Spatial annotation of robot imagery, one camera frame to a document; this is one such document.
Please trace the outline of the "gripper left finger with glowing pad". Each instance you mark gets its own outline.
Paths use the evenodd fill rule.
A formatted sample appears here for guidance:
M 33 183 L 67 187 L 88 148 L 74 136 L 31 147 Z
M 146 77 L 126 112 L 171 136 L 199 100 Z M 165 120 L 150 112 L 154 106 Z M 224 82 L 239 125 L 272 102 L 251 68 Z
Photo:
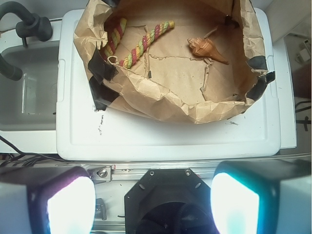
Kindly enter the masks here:
M 96 191 L 87 171 L 74 167 L 2 167 L 2 234 L 88 234 Z

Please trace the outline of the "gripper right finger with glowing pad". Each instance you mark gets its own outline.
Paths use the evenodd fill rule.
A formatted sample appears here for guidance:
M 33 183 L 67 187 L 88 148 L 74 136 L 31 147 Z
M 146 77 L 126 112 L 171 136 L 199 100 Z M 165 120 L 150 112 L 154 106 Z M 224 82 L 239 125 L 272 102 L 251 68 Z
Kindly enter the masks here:
M 312 164 L 223 161 L 211 182 L 210 201 L 221 234 L 310 234 Z

